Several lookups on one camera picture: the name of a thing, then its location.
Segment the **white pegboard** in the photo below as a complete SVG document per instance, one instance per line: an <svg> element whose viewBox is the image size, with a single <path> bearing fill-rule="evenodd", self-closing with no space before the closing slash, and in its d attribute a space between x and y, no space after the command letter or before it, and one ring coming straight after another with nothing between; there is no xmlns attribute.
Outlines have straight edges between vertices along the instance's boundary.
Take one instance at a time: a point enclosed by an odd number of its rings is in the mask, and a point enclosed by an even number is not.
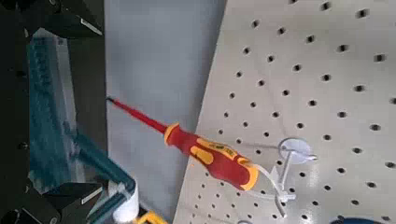
<svg viewBox="0 0 396 224"><path fill-rule="evenodd" d="M190 159L174 223L395 223L394 8L387 0L229 0L197 133L267 169L283 165L274 150L281 140L301 137L318 161L291 166L286 186L297 199L281 218L273 202ZM264 178L254 189L272 192Z"/></svg>

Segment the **red and yellow handle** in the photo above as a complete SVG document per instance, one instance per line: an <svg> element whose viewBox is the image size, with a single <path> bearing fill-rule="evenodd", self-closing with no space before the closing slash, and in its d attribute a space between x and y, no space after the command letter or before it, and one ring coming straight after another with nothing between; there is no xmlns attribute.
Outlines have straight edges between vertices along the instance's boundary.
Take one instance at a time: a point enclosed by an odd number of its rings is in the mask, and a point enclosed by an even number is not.
<svg viewBox="0 0 396 224"><path fill-rule="evenodd" d="M165 144L179 148L193 156L215 178L224 180L241 190L252 189L259 171L248 165L249 160L230 147L205 140L180 129L178 123L167 127Z"/></svg>

